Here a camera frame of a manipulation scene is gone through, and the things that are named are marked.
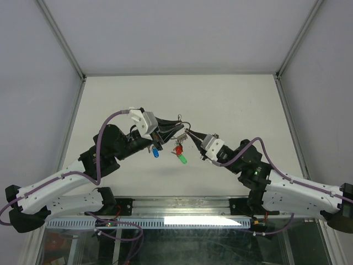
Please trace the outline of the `aluminium frame post left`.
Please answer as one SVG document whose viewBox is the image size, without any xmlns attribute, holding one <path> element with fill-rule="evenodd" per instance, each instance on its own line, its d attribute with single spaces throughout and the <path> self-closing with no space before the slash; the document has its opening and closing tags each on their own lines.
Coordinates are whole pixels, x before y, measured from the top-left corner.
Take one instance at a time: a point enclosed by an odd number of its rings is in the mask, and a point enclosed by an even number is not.
<svg viewBox="0 0 353 265">
<path fill-rule="evenodd" d="M 68 42 L 66 41 L 60 27 L 56 23 L 48 5 L 43 0 L 35 0 L 36 5 L 38 6 L 40 12 L 43 14 L 45 21 L 47 22 L 49 28 L 51 29 L 54 37 L 56 38 L 59 46 L 61 47 L 64 55 L 67 60 L 75 70 L 76 74 L 79 76 L 81 81 L 84 81 L 86 75 L 84 74 L 82 68 L 80 67 L 77 59 L 75 58 Z"/>
</svg>

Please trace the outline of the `blue key tag upper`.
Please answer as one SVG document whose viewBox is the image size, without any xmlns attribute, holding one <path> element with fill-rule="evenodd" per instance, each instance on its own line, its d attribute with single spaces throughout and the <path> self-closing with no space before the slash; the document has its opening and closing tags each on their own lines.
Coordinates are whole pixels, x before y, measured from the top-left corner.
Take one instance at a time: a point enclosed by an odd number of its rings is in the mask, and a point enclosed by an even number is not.
<svg viewBox="0 0 353 265">
<path fill-rule="evenodd" d="M 153 153 L 155 158 L 159 157 L 159 151 L 155 147 L 152 149 L 152 153 Z"/>
</svg>

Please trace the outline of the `aluminium frame post right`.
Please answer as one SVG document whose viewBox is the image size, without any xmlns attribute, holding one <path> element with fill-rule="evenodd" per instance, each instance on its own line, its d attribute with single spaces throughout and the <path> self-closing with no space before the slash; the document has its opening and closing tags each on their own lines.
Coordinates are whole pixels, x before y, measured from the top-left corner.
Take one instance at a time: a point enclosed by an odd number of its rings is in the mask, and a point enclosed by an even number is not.
<svg viewBox="0 0 353 265">
<path fill-rule="evenodd" d="M 292 42 L 290 49 L 288 53 L 286 54 L 283 62 L 281 63 L 279 69 L 276 71 L 275 76 L 277 79 L 280 79 L 282 75 L 285 73 L 286 69 L 290 65 L 291 61 L 293 60 L 295 54 L 297 53 L 300 45 L 304 41 L 306 35 L 310 31 L 310 28 L 320 12 L 320 9 L 322 8 L 323 4 L 325 3 L 324 0 L 316 0 L 314 1 L 314 4 L 312 5 L 308 15 L 306 16 L 303 24 L 301 25 L 294 41 Z"/>
</svg>

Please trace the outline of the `silver keys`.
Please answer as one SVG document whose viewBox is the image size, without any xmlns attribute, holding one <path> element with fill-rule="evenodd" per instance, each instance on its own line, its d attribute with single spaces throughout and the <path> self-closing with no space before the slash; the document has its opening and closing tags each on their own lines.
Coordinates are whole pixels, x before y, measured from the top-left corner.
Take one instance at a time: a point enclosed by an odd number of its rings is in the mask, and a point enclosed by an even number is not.
<svg viewBox="0 0 353 265">
<path fill-rule="evenodd" d="M 187 133 L 183 133 L 175 138 L 175 143 L 181 145 L 184 141 L 188 139 Z"/>
</svg>

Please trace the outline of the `aluminium frame post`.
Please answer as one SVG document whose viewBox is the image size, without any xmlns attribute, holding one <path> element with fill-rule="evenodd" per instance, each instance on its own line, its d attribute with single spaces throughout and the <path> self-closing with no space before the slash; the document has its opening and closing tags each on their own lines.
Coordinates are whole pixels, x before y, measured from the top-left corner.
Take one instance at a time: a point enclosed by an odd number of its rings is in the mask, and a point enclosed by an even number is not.
<svg viewBox="0 0 353 265">
<path fill-rule="evenodd" d="M 286 54 L 283 62 L 281 63 L 279 69 L 276 71 L 275 76 L 277 79 L 280 79 L 282 75 L 285 73 L 286 69 L 290 65 L 291 61 L 293 60 L 295 54 L 297 53 L 300 45 L 304 41 L 306 35 L 310 31 L 310 28 L 320 12 L 320 9 L 322 8 L 323 4 L 325 3 L 324 0 L 316 0 L 314 1 L 314 4 L 312 5 L 308 15 L 306 16 L 303 24 L 301 25 L 294 41 L 292 42 L 290 49 L 288 53 Z"/>
<path fill-rule="evenodd" d="M 54 37 L 56 38 L 59 46 L 61 47 L 64 55 L 67 60 L 75 70 L 76 74 L 79 76 L 81 81 L 84 81 L 86 75 L 84 74 L 82 68 L 80 67 L 77 59 L 75 58 L 68 42 L 66 41 L 60 27 L 56 23 L 48 5 L 43 0 L 35 0 L 36 5 L 38 6 L 40 12 L 43 14 L 45 21 L 47 22 L 49 28 L 51 29 Z"/>
</svg>

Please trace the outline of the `large silver keyring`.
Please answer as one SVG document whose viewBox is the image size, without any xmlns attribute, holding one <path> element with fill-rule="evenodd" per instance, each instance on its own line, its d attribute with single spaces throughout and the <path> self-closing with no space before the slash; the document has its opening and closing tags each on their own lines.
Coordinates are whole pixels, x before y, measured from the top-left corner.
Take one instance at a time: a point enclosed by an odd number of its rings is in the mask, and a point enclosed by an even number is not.
<svg viewBox="0 0 353 265">
<path fill-rule="evenodd" d="M 191 129 L 191 123 L 188 122 L 188 121 L 183 121 L 181 114 L 178 114 L 177 125 L 182 125 L 183 126 L 182 129 L 181 129 L 182 132 L 180 132 L 179 135 L 175 134 L 173 136 L 173 140 L 176 140 L 179 136 L 182 136 L 182 134 L 184 134 L 186 131 Z"/>
</svg>

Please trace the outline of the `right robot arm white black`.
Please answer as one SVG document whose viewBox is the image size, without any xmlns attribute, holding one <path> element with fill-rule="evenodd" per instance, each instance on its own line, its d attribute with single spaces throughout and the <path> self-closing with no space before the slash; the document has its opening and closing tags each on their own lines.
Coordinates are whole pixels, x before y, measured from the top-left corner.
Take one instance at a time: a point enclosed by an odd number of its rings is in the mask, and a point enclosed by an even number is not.
<svg viewBox="0 0 353 265">
<path fill-rule="evenodd" d="M 238 180 L 250 192 L 247 209 L 253 213 L 287 212 L 323 220 L 329 227 L 352 233 L 352 184 L 328 185 L 295 177 L 279 170 L 268 158 L 266 149 L 258 151 L 256 137 L 244 139 L 231 149 L 216 134 L 186 132 L 203 160 L 239 175 Z"/>
</svg>

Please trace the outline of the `red key tag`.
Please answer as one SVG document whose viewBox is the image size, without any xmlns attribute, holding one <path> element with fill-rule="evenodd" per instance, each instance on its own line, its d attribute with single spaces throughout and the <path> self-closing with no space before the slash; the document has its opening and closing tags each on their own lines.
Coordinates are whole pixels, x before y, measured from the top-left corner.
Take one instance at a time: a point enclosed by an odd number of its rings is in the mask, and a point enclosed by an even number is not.
<svg viewBox="0 0 353 265">
<path fill-rule="evenodd" d="M 178 145 L 175 147 L 175 153 L 177 156 L 181 155 L 183 153 L 183 147 L 182 145 Z"/>
</svg>

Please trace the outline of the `green key tag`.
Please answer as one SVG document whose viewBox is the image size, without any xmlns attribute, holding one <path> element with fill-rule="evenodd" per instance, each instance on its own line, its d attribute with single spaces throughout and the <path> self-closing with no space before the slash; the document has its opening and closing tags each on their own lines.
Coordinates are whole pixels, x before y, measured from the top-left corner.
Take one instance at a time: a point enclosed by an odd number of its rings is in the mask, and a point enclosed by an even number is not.
<svg viewBox="0 0 353 265">
<path fill-rule="evenodd" d="M 187 164 L 187 159 L 184 157 L 184 155 L 179 155 L 178 156 L 179 160 L 183 163 L 183 164 Z"/>
</svg>

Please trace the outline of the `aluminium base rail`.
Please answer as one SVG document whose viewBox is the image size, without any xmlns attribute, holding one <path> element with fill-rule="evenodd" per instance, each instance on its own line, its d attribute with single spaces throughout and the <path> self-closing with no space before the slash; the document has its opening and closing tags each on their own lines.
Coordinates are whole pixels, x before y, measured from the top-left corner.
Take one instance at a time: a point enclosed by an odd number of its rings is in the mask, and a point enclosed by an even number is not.
<svg viewBox="0 0 353 265">
<path fill-rule="evenodd" d="M 251 208 L 248 198 L 223 196 L 180 196 L 180 197 L 116 197 L 116 204 L 109 210 L 95 214 L 104 218 L 137 217 L 161 218 L 177 215 L 211 216 L 256 216 L 265 215 L 265 210 Z"/>
</svg>

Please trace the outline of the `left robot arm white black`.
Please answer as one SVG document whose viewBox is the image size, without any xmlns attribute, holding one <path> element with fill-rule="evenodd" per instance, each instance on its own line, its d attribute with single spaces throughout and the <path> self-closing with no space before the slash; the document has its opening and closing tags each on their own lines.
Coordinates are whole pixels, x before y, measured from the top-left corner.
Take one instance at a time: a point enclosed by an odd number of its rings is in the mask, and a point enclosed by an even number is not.
<svg viewBox="0 0 353 265">
<path fill-rule="evenodd" d="M 157 118 L 147 124 L 133 125 L 128 134 L 116 125 L 104 123 L 94 136 L 94 145 L 71 165 L 27 187 L 10 185 L 5 189 L 9 221 L 19 233 L 33 231 L 62 215 L 76 213 L 108 215 L 117 205 L 113 191 L 101 187 L 103 177 L 120 168 L 122 161 L 146 148 L 162 150 L 184 128 L 180 121 Z"/>
</svg>

